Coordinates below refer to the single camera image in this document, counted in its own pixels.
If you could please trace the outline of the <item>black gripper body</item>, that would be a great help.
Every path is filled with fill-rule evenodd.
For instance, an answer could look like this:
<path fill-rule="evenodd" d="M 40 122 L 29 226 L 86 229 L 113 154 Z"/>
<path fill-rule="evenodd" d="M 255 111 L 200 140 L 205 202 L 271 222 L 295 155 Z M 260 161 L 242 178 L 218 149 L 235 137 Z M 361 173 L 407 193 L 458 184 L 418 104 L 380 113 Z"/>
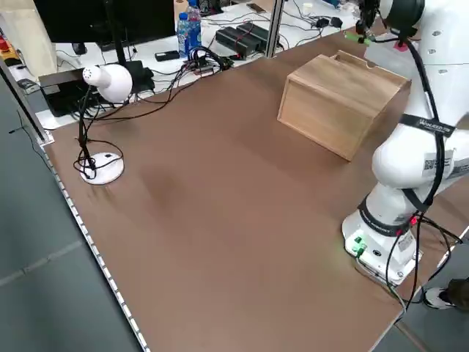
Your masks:
<path fill-rule="evenodd" d="M 379 11 L 380 0 L 361 0 L 361 17 L 374 18 Z"/>

